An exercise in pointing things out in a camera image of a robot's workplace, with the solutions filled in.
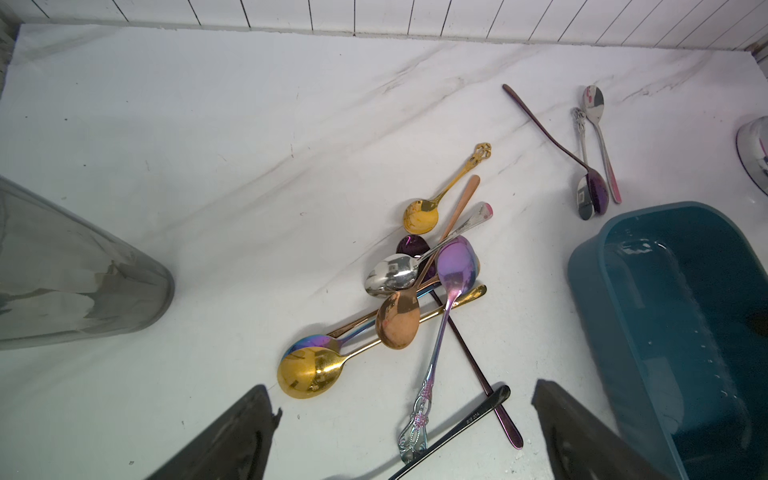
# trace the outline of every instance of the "white tile wall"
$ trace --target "white tile wall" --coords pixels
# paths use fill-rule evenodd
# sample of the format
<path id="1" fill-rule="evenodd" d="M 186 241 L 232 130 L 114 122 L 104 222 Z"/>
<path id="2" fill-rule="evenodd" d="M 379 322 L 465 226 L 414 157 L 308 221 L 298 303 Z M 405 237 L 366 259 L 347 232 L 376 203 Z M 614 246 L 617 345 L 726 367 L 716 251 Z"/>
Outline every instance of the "white tile wall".
<path id="1" fill-rule="evenodd" d="M 110 22 L 745 48 L 768 0 L 0 0 L 24 22 Z"/>

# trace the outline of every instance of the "gold ornate handle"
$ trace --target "gold ornate handle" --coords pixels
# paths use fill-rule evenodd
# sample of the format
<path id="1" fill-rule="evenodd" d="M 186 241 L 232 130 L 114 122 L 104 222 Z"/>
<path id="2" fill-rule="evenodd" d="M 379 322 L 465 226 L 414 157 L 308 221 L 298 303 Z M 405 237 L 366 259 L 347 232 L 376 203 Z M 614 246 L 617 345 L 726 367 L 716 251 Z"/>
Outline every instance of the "gold ornate handle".
<path id="1" fill-rule="evenodd" d="M 484 143 L 484 144 L 477 144 L 475 146 L 475 153 L 472 154 L 472 156 L 467 160 L 467 163 L 464 164 L 464 168 L 462 168 L 462 171 L 456 175 L 456 177 L 451 180 L 451 183 L 448 184 L 448 186 L 438 194 L 437 197 L 430 200 L 432 203 L 437 204 L 442 198 L 445 196 L 445 194 L 448 193 L 448 190 L 451 190 L 451 187 L 456 185 L 456 182 L 458 182 L 462 177 L 464 177 L 467 172 L 469 172 L 471 169 L 477 167 L 480 165 L 480 162 L 483 160 L 486 160 L 491 157 L 491 144 Z"/>

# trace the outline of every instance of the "silver spoon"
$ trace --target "silver spoon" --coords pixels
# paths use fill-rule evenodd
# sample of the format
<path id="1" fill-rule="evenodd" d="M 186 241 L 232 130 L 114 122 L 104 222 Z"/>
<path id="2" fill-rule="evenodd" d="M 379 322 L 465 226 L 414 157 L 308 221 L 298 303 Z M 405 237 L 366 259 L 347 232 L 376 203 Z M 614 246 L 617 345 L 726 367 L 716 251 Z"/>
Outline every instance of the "silver spoon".
<path id="1" fill-rule="evenodd" d="M 611 167 L 611 159 L 608 158 L 608 150 L 605 148 L 603 131 L 600 129 L 600 119 L 603 116 L 604 106 L 603 92 L 600 91 L 600 88 L 595 85 L 590 85 L 584 89 L 584 113 L 587 115 L 587 120 L 594 125 L 594 129 L 598 133 L 600 152 L 603 155 L 603 165 L 605 166 L 605 176 L 608 179 L 608 189 L 611 191 L 611 196 L 614 198 L 614 202 L 620 204 L 621 195 L 619 194 L 619 186 L 616 183 L 614 169 Z"/>
<path id="2" fill-rule="evenodd" d="M 470 228 L 477 227 L 491 217 L 493 217 L 493 209 L 486 202 L 481 202 L 480 207 L 467 221 L 420 258 L 416 259 L 404 253 L 396 253 L 386 257 L 378 262 L 368 274 L 365 281 L 366 292 L 373 296 L 389 296 L 398 290 L 409 288 L 419 276 L 419 264 L 421 262 L 428 259 L 451 240 Z"/>
<path id="3" fill-rule="evenodd" d="M 573 109 L 573 114 L 576 120 L 579 141 L 581 142 L 581 159 L 585 165 L 589 165 L 587 162 L 587 142 L 584 139 L 584 119 L 586 115 L 579 107 Z M 576 187 L 576 209 L 582 220 L 589 220 L 594 216 L 594 205 L 589 196 L 589 185 L 587 184 L 586 175 L 578 181 L 578 186 Z"/>

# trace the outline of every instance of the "tile grout line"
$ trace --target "tile grout line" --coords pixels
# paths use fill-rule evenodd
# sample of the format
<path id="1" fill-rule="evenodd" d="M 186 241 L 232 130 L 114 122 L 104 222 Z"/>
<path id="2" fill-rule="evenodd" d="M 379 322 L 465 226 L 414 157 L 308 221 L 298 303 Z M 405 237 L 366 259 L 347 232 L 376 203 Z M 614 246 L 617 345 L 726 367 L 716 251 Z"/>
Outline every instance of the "tile grout line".
<path id="1" fill-rule="evenodd" d="M 190 8 L 192 8 L 192 13 L 194 13 L 194 19 L 197 20 L 197 24 L 202 27 L 203 24 L 200 23 L 200 19 L 197 17 L 197 12 L 194 11 L 194 7 L 192 6 L 192 0 L 187 0 L 187 2 L 189 2 Z"/>
<path id="2" fill-rule="evenodd" d="M 243 5 L 243 0 L 240 0 L 240 6 L 243 7 L 243 15 L 245 15 L 245 22 L 248 24 L 248 28 L 250 28 L 250 20 L 248 19 L 248 12 L 245 11 L 245 5 Z"/>
<path id="3" fill-rule="evenodd" d="M 448 13 L 451 11 L 451 4 L 453 0 L 448 0 L 448 10 L 445 10 L 445 18 L 442 21 L 442 28 L 440 28 L 440 36 L 442 37 L 442 31 L 445 30 L 445 23 L 448 21 Z"/>
<path id="4" fill-rule="evenodd" d="M 640 28 L 640 25 L 642 25 L 642 24 L 643 24 L 643 22 L 645 22 L 645 21 L 646 21 L 646 19 L 647 19 L 648 17 L 650 17 L 650 14 L 652 14 L 652 13 L 654 12 L 654 10 L 656 10 L 656 9 L 658 8 L 658 6 L 659 6 L 659 5 L 661 5 L 661 2 L 663 2 L 663 1 L 664 1 L 664 0 L 659 0 L 659 2 L 656 4 L 656 6 L 655 6 L 655 7 L 653 7 L 653 8 L 650 10 L 650 12 L 648 12 L 648 15 L 645 15 L 645 17 L 643 17 L 643 19 L 642 19 L 642 20 L 640 20 L 640 23 L 638 23 L 638 24 L 637 24 L 637 27 L 635 27 L 635 28 L 632 28 L 632 31 L 631 31 L 631 32 L 629 32 L 629 35 L 627 35 L 627 38 L 625 38 L 624 40 L 622 40 L 622 41 L 621 41 L 621 44 L 622 44 L 622 45 L 623 45 L 623 44 L 624 44 L 624 43 L 625 43 L 625 42 L 626 42 L 626 41 L 629 39 L 629 37 L 631 37 L 631 36 L 632 36 L 632 34 L 634 33 L 634 31 L 635 31 L 635 30 L 637 30 L 638 28 Z"/>
<path id="5" fill-rule="evenodd" d="M 726 3 L 728 3 L 728 2 L 730 2 L 730 0 L 725 0 L 725 2 L 723 2 L 723 4 L 722 4 L 721 6 L 717 7 L 717 10 L 715 10 L 715 11 L 714 11 L 714 12 L 712 12 L 712 13 L 710 13 L 710 16 L 706 17 L 706 18 L 704 19 L 704 21 L 703 21 L 703 22 L 701 22 L 701 23 L 699 24 L 699 26 L 698 26 L 698 27 L 694 28 L 694 31 L 698 30 L 698 29 L 699 29 L 699 27 L 700 27 L 701 25 L 704 25 L 705 23 L 707 23 L 707 20 L 709 20 L 710 18 L 712 18 L 712 15 L 715 15 L 716 13 L 718 13 L 718 12 L 720 11 L 720 9 L 721 9 L 722 7 L 724 7 L 724 6 L 725 6 L 725 4 L 726 4 Z M 688 35 L 686 35 L 686 36 L 685 36 L 685 38 L 683 38 L 682 40 L 680 40 L 680 43 L 678 43 L 678 44 L 677 44 L 677 45 L 675 45 L 675 46 L 676 46 L 676 47 L 679 47 L 681 43 L 683 43 L 684 41 L 686 41 L 686 40 L 688 39 L 688 37 L 690 37 L 691 35 L 693 35 L 693 34 L 694 34 L 694 31 L 692 31 L 691 33 L 689 33 Z"/>
<path id="6" fill-rule="evenodd" d="M 491 34 L 491 30 L 493 30 L 493 24 L 496 23 L 496 19 L 498 18 L 498 13 L 502 10 L 503 5 L 504 5 L 504 0 L 502 0 L 502 3 L 498 4 L 498 10 L 496 11 L 496 16 L 493 18 L 493 22 L 491 22 L 491 27 L 488 29 L 488 33 L 485 34 L 486 40 L 488 40 L 488 36 Z"/>
<path id="7" fill-rule="evenodd" d="M 739 22 L 741 22 L 742 20 L 744 20 L 744 19 L 745 19 L 745 18 L 746 18 L 746 17 L 747 17 L 747 16 L 748 16 L 750 13 L 754 12 L 755 10 L 757 10 L 757 9 L 758 9 L 758 8 L 759 8 L 759 7 L 760 7 L 760 6 L 761 6 L 763 3 L 765 3 L 765 2 L 766 2 L 766 0 L 763 0 L 762 2 L 760 2 L 760 3 L 758 4 L 758 6 L 757 6 L 757 7 L 753 8 L 752 10 L 750 10 L 750 11 L 749 11 L 749 12 L 748 12 L 746 15 L 744 15 L 742 18 L 739 18 L 739 19 L 737 20 L 737 22 L 736 22 L 736 23 L 734 23 L 734 24 L 733 24 L 733 25 L 731 25 L 731 26 L 730 26 L 730 27 L 729 27 L 729 28 L 728 28 L 726 31 L 724 31 L 723 33 L 721 33 L 721 34 L 720 34 L 720 37 L 722 37 L 723 35 L 725 35 L 726 33 L 728 33 L 728 32 L 731 30 L 731 28 L 733 28 L 733 27 L 735 27 L 736 25 L 738 25 L 738 24 L 739 24 Z M 717 38 L 715 38 L 714 40 L 712 40 L 712 43 L 710 43 L 709 45 L 707 45 L 707 48 L 711 47 L 711 46 L 712 46 L 712 44 L 713 44 L 714 42 L 716 42 L 716 41 L 720 40 L 720 37 L 717 37 Z"/>
<path id="8" fill-rule="evenodd" d="M 118 5 L 118 3 L 116 2 L 116 0 L 112 0 L 112 3 L 114 3 L 114 6 L 118 8 L 118 12 L 120 12 L 120 15 L 123 15 L 123 18 L 125 18 L 125 21 L 126 21 L 126 22 L 128 22 L 128 23 L 131 23 L 131 21 L 130 21 L 130 20 L 128 20 L 128 17 L 126 17 L 126 16 L 125 16 L 125 14 L 123 13 L 123 9 L 122 9 L 122 8 L 120 8 L 120 5 Z"/>
<path id="9" fill-rule="evenodd" d="M 689 11 L 687 14 L 683 15 L 683 17 L 682 17 L 680 20 L 678 20 L 676 24 L 674 24 L 674 27 L 670 28 L 670 31 L 668 31 L 667 33 L 665 33 L 665 34 L 664 34 L 664 37 L 661 37 L 661 38 L 659 38 L 659 41 L 657 41 L 656 43 L 654 43 L 654 47 L 655 47 L 656 45 L 659 45 L 659 44 L 661 43 L 661 41 L 662 41 L 662 40 L 664 40 L 664 39 L 667 37 L 667 35 L 669 35 L 670 33 L 672 33 L 672 31 L 673 31 L 675 28 L 677 28 L 677 26 L 678 26 L 678 25 L 679 25 L 679 24 L 680 24 L 680 23 L 681 23 L 683 20 L 685 20 L 685 19 L 688 17 L 688 15 L 690 15 L 690 14 L 691 14 L 691 12 L 693 12 L 694 10 L 696 10 L 696 9 L 698 8 L 698 6 L 699 6 L 699 5 L 701 5 L 701 2 L 703 2 L 703 1 L 704 1 L 704 0 L 699 0 L 699 3 L 697 3 L 696 5 L 694 5 L 694 7 L 693 7 L 693 8 L 692 8 L 692 9 L 691 9 L 691 10 L 690 10 L 690 11 Z"/>
<path id="10" fill-rule="evenodd" d="M 547 8 L 544 9 L 544 13 L 541 14 L 541 18 L 538 19 L 538 22 L 536 22 L 536 26 L 533 27 L 533 31 L 528 36 L 528 41 L 531 41 L 531 38 L 533 38 L 533 34 L 536 33 L 536 28 L 538 28 L 539 24 L 541 24 L 541 21 L 544 20 L 544 16 L 547 15 L 549 8 L 552 6 L 552 2 L 554 2 L 554 0 L 549 0 L 549 5 L 547 5 Z"/>
<path id="11" fill-rule="evenodd" d="M 621 12 L 619 12 L 619 15 L 616 15 L 616 18 L 614 18 L 614 20 L 611 22 L 611 24 L 608 26 L 608 28 L 606 28 L 605 31 L 598 37 L 598 39 L 594 41 L 595 45 L 597 45 L 598 42 L 600 41 L 600 39 L 603 38 L 603 35 L 608 33 L 608 30 L 611 30 L 611 27 L 613 26 L 613 24 L 616 23 L 616 21 L 619 19 L 619 17 L 621 17 L 621 14 L 624 13 L 624 10 L 627 9 L 627 7 L 629 6 L 630 3 L 632 3 L 632 0 L 629 0 L 629 2 L 627 2 L 627 4 L 624 6 L 624 8 L 621 9 Z"/>
<path id="12" fill-rule="evenodd" d="M 576 11 L 576 15 L 574 15 L 574 17 L 573 17 L 573 18 L 571 19 L 571 21 L 568 23 L 568 26 L 567 26 L 567 27 L 565 27 L 565 30 L 563 30 L 563 32 L 562 32 L 562 33 L 560 34 L 560 36 L 558 37 L 558 42 L 560 41 L 560 39 L 561 39 L 561 38 L 563 38 L 563 35 L 565 35 L 565 32 L 566 32 L 566 31 L 568 31 L 568 29 L 571 27 L 571 25 L 573 24 L 573 22 L 574 22 L 574 20 L 576 19 L 576 17 L 578 17 L 578 14 L 580 14 L 580 13 L 581 13 L 581 9 L 582 9 L 582 8 L 584 8 L 584 5 L 586 5 L 586 4 L 587 4 L 587 2 L 588 2 L 588 0 L 584 0 L 584 3 L 582 3 L 582 4 L 581 4 L 581 7 L 579 7 L 579 8 L 578 8 L 578 11 Z"/>

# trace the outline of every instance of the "decorative filigree handle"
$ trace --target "decorative filigree handle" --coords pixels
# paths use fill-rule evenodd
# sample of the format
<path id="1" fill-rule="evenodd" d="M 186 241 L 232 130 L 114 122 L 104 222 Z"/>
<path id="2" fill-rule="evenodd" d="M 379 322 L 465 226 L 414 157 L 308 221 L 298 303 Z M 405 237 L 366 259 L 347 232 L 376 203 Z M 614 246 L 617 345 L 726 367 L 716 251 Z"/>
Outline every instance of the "decorative filigree handle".
<path id="1" fill-rule="evenodd" d="M 472 154 L 472 156 L 467 160 L 467 164 L 464 166 L 464 168 L 467 171 L 470 171 L 472 168 L 475 168 L 478 166 L 480 162 L 483 160 L 488 160 L 491 157 L 491 144 L 484 143 L 484 144 L 477 144 L 475 146 L 475 153 Z"/>
<path id="2" fill-rule="evenodd" d="M 432 386 L 435 384 L 432 372 L 434 370 L 430 366 L 422 389 L 419 390 L 419 395 L 413 403 L 411 420 L 398 437 L 397 446 L 404 463 L 411 462 L 415 453 L 427 449 L 427 422 L 429 422 L 429 409 L 432 407 Z"/>

